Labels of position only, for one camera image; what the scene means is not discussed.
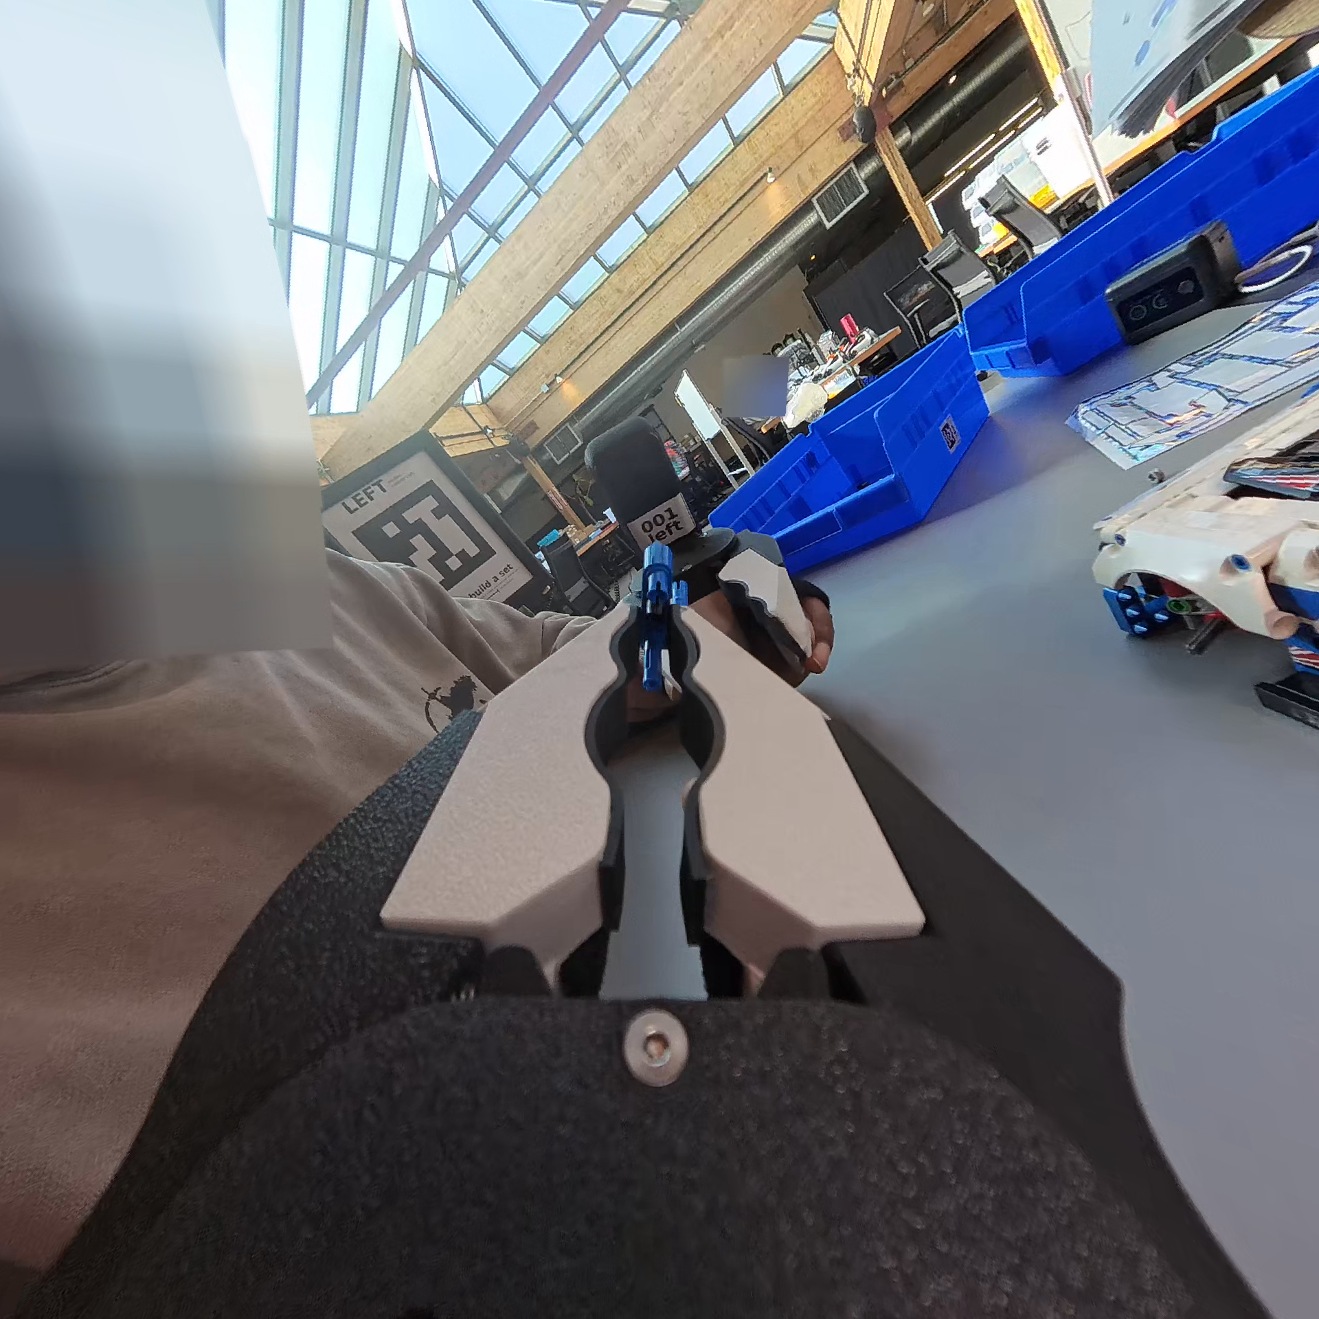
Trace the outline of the large blue storage bin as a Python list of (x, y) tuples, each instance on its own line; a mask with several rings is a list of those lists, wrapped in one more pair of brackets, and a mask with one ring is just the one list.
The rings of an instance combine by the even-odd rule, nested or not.
[(1084, 220), (964, 313), (978, 371), (1056, 376), (1115, 347), (1106, 291), (1162, 250), (1224, 222), (1247, 265), (1315, 222), (1317, 70), (1221, 123)]

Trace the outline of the blue open-front storage bin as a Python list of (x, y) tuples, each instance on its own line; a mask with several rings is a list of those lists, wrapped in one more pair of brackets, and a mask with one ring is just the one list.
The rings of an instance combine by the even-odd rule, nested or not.
[(771, 536), (804, 574), (926, 519), (986, 420), (956, 327), (826, 411), (707, 519)]

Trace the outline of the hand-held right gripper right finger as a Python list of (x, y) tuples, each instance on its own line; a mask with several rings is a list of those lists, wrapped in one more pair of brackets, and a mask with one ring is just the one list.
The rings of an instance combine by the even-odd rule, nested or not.
[(909, 940), (924, 912), (827, 716), (694, 607), (669, 659), (695, 777), (679, 891), (707, 994), (754, 994), (784, 952)]

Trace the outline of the person's beige sweatshirt torso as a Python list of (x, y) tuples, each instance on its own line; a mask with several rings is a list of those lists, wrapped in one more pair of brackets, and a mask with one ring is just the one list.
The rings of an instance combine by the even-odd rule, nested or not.
[(288, 871), (503, 683), (424, 636), (3, 695), (4, 1265), (40, 1271), (86, 1218)]

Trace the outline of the black power bank with display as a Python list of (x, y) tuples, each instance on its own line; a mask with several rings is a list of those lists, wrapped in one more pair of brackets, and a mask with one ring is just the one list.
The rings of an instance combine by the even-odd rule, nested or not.
[(1214, 220), (1120, 275), (1103, 299), (1135, 346), (1234, 301), (1242, 269), (1231, 229)]

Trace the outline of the grey desk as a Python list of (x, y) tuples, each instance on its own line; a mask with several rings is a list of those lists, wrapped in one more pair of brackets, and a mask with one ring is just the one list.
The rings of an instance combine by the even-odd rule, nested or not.
[(1254, 695), (1275, 643), (1120, 632), (1092, 526), (1154, 465), (1067, 426), (1249, 314), (992, 380), (926, 522), (812, 574), (837, 641), (805, 694), (1113, 968), (1168, 1161), (1271, 1315), (1316, 1316), (1316, 732)]

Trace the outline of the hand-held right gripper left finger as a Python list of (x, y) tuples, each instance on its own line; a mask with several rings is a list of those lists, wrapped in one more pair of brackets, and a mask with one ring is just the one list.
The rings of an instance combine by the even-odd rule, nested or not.
[(494, 696), (380, 911), (396, 934), (522, 949), (597, 994), (622, 905), (606, 768), (628, 729), (639, 608), (619, 603)]

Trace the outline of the person's left forearm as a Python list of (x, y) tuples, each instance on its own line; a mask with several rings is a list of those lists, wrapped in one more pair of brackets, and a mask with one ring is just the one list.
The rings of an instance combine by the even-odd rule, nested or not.
[(415, 670), (426, 692), (471, 680), (486, 703), (566, 648), (593, 621), (565, 613), (526, 614), (507, 603), (453, 596), (422, 569), (325, 551), (332, 596), (345, 622)]

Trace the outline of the sticker sheet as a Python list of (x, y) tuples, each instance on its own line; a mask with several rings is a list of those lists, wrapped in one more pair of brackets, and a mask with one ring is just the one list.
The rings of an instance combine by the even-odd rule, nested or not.
[(1264, 305), (1223, 338), (1081, 401), (1066, 426), (1133, 468), (1317, 379), (1317, 284)]

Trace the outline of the person's left hand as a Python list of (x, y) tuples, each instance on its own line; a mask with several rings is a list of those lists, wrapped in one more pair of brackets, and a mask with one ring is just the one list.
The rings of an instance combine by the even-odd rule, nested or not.
[(835, 624), (828, 599), (813, 589), (798, 592), (798, 599), (810, 633), (810, 647), (805, 658), (788, 661), (772, 645), (766, 661), (777, 676), (793, 687), (799, 687), (809, 677), (823, 674), (835, 644)]

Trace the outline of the toy brick race car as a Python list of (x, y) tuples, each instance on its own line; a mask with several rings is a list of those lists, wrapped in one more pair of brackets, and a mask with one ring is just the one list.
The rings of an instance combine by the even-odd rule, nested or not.
[(1284, 647), (1256, 684), (1271, 713), (1317, 727), (1316, 390), (1096, 520), (1093, 580), (1118, 628), (1175, 625), (1203, 652), (1235, 630)]

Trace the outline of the black office chair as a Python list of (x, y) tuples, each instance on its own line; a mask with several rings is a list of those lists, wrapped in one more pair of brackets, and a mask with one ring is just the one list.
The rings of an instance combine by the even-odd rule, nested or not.
[(608, 589), (600, 586), (585, 571), (582, 559), (569, 536), (556, 536), (537, 548), (554, 585), (569, 606), (569, 614), (602, 618), (615, 607), (617, 600)]
[(926, 347), (964, 318), (963, 288), (981, 275), (979, 257), (955, 231), (944, 233), (935, 247), (918, 258), (915, 270), (885, 292), (915, 349)]
[(1006, 174), (999, 174), (978, 196), (981, 209), (1032, 251), (1056, 237), (1048, 215), (1036, 207)]

